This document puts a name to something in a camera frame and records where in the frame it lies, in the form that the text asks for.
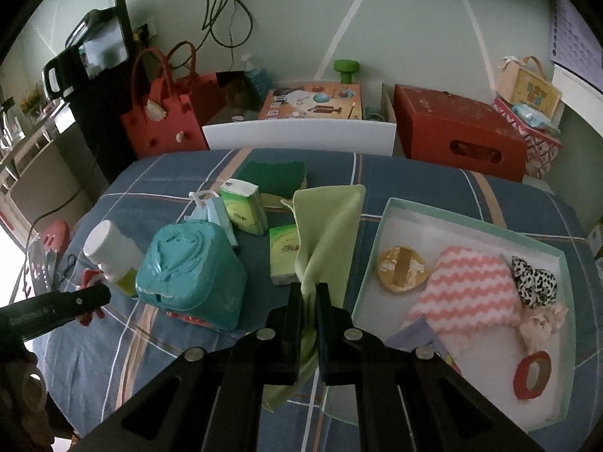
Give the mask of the person left hand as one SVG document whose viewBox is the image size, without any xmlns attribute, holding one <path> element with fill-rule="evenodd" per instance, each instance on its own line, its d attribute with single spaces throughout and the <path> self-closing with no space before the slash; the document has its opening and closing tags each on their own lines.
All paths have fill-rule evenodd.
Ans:
<svg viewBox="0 0 603 452">
<path fill-rule="evenodd" d="M 35 354 L 15 335 L 1 336 L 1 450 L 51 451 L 47 390 Z"/>
</svg>

